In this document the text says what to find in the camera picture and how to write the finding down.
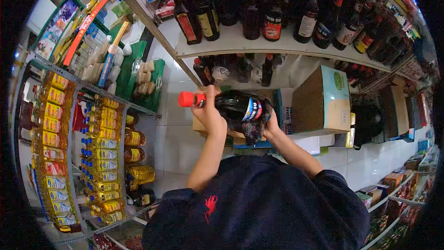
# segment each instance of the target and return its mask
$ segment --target red embroidered logo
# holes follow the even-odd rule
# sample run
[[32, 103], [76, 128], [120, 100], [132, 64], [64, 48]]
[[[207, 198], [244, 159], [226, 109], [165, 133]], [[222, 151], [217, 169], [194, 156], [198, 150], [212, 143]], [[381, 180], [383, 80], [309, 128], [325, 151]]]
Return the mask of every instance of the red embroidered logo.
[[217, 196], [210, 196], [208, 199], [205, 200], [206, 207], [210, 209], [204, 213], [205, 219], [207, 220], [207, 224], [210, 223], [210, 222], [208, 222], [207, 215], [211, 215], [216, 210], [216, 202], [217, 201], [218, 201]]

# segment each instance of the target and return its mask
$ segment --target white tile floor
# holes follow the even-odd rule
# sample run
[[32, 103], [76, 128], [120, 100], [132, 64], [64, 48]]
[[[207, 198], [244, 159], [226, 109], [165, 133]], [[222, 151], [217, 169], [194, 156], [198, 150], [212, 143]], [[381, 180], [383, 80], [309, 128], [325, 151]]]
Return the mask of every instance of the white tile floor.
[[[180, 33], [176, 21], [166, 21], [159, 26], [159, 30], [175, 47]], [[162, 119], [157, 121], [154, 146], [157, 170], [154, 190], [161, 197], [165, 191], [184, 187], [205, 140], [192, 131], [191, 111], [177, 104], [179, 92], [195, 91], [196, 85], [156, 39], [148, 54], [148, 60], [154, 58], [162, 58], [166, 62], [158, 109]], [[417, 131], [415, 141], [425, 138], [428, 129], [424, 127]], [[325, 169], [343, 175], [348, 186], [357, 191], [402, 166], [416, 153], [417, 148], [416, 142], [392, 141], [364, 145], [361, 150], [329, 148], [329, 153], [316, 158]]]

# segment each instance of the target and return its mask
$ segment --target hand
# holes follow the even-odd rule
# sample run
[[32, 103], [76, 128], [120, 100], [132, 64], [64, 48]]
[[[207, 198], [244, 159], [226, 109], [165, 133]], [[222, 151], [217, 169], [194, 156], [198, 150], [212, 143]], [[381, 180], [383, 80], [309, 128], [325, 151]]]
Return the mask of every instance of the hand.
[[267, 127], [264, 130], [264, 137], [267, 138], [268, 140], [271, 140], [276, 135], [278, 135], [280, 132], [281, 132], [281, 129], [279, 128], [279, 125], [278, 125], [278, 118], [276, 116], [275, 111], [273, 110], [271, 112], [270, 119], [267, 121]]
[[194, 116], [196, 116], [199, 122], [206, 128], [208, 137], [223, 138], [225, 140], [227, 131], [226, 120], [222, 118], [219, 111], [214, 107], [214, 97], [220, 94], [220, 92], [215, 90], [214, 85], [209, 85], [205, 92], [196, 91], [195, 93], [205, 94], [207, 99], [204, 108], [191, 108]]

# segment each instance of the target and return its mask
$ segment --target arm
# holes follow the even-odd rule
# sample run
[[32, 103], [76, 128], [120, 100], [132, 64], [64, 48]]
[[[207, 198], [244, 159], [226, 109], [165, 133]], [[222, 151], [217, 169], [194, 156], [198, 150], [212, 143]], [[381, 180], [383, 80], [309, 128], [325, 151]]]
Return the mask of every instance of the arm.
[[191, 110], [196, 118], [205, 126], [208, 136], [199, 159], [186, 182], [186, 187], [194, 191], [201, 191], [205, 185], [216, 175], [222, 158], [225, 144], [227, 124], [214, 107], [214, 97], [217, 94], [213, 85], [207, 87], [204, 108], [192, 107]]
[[264, 136], [271, 142], [271, 144], [273, 144], [279, 153], [282, 154], [288, 164], [304, 170], [309, 177], [312, 178], [323, 170], [322, 165], [316, 158], [296, 145], [280, 130], [278, 119], [276, 118], [276, 113], [274, 111], [267, 122]]

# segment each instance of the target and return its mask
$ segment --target cloth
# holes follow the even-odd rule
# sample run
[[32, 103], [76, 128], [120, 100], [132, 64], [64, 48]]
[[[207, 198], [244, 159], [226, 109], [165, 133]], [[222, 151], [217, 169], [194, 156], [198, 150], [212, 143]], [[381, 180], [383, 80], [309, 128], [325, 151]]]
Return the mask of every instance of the cloth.
[[344, 178], [269, 156], [234, 156], [200, 193], [166, 192], [144, 249], [359, 249], [369, 213]]
[[266, 124], [271, 117], [273, 110], [272, 102], [269, 98], [260, 100], [262, 104], [263, 116], [259, 120], [238, 122], [225, 118], [228, 127], [233, 130], [242, 133], [245, 136], [246, 144], [253, 145], [261, 140]]

